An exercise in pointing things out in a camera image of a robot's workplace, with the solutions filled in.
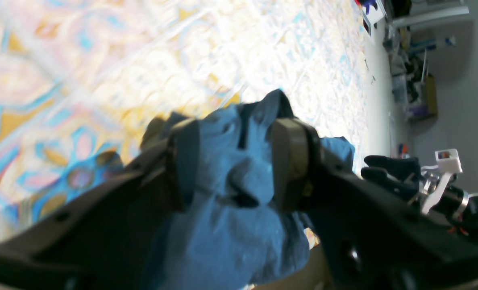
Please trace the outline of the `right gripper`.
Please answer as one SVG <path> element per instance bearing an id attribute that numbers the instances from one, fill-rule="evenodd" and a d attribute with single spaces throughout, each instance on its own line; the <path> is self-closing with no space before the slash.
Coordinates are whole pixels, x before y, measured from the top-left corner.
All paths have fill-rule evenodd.
<path id="1" fill-rule="evenodd" d="M 405 201 L 412 200 L 418 193 L 418 183 L 412 180 L 399 180 L 388 174 L 385 169 L 420 169 L 417 158 L 391 158 L 382 155 L 369 155 L 364 158 L 366 165 L 361 169 L 364 180 L 386 189 L 394 196 Z M 424 184 L 424 214 L 437 212 L 449 219 L 458 219 L 469 203 L 469 194 L 454 186 L 453 181 L 426 181 Z"/>

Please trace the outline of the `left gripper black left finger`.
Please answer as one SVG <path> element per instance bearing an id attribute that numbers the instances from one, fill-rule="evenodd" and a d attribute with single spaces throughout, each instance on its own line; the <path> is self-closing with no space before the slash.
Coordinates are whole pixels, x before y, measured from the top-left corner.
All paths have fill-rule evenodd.
<path id="1" fill-rule="evenodd" d="M 198 155 L 198 121 L 176 124 L 117 176 L 0 243 L 0 286 L 138 289 L 151 246 L 191 203 Z"/>

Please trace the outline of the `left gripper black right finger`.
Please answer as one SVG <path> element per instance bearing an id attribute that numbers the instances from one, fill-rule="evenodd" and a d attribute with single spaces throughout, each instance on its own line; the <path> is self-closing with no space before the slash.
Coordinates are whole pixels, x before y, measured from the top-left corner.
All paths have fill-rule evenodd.
<path id="1" fill-rule="evenodd" d="M 296 118 L 271 127 L 274 201 L 305 212 L 337 290 L 478 290 L 478 245 L 359 178 Z"/>

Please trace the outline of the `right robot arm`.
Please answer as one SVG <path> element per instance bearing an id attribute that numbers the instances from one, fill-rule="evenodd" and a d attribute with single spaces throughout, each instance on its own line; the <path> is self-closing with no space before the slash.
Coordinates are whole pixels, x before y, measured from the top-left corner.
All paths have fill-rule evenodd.
<path id="1" fill-rule="evenodd" d="M 478 245 L 478 193 L 453 185 L 460 170 L 443 172 L 439 165 L 422 166 L 416 157 L 370 155 L 364 162 L 366 166 L 361 169 L 364 180 L 389 190 L 416 209 L 422 210 L 435 193 L 439 200 L 430 212 L 447 220 L 447 231 Z"/>

